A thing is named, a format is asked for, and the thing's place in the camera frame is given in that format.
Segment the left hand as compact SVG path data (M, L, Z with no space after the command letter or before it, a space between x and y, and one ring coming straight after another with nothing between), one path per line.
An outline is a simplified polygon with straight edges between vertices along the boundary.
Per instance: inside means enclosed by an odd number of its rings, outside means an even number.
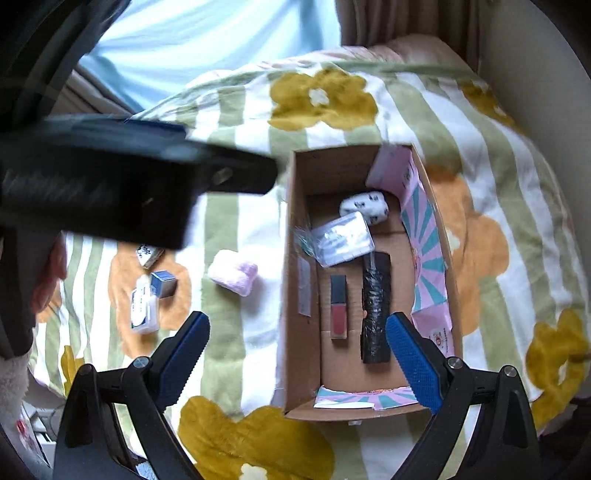
M49 318L49 305L54 297L58 282L67 276L67 249L64 235L59 233L47 261L41 270L31 300L32 311L39 323Z

